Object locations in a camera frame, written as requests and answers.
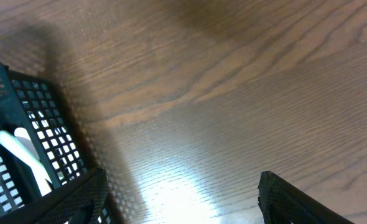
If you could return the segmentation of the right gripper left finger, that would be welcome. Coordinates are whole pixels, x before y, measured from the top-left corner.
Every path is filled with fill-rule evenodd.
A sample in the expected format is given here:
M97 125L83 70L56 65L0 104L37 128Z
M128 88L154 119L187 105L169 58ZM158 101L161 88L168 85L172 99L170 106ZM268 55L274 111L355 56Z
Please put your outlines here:
M93 168L42 198L0 217L0 224L96 223L108 194L106 171Z

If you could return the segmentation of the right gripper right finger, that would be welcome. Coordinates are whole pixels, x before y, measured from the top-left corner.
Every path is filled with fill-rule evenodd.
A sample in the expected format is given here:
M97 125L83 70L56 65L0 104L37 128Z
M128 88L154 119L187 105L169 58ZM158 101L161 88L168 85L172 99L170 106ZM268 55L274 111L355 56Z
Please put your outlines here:
M265 224L353 224L271 171L261 172L258 190Z

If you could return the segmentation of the dark green plastic basket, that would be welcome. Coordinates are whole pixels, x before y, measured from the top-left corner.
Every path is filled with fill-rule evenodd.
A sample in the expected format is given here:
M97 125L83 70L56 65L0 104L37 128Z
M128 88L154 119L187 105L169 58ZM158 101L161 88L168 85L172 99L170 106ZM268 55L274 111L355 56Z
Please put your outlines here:
M24 128L52 191L97 168L89 162L53 85L0 62L0 131ZM42 198L31 168L0 145L0 217ZM96 223L119 223L106 196Z

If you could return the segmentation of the pale green plastic fork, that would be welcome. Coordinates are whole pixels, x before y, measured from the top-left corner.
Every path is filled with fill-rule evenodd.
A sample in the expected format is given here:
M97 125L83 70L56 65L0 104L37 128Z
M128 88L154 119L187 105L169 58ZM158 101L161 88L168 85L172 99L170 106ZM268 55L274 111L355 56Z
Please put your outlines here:
M31 168L41 196L51 193L52 181L24 128L17 128L14 134L1 130L0 145Z

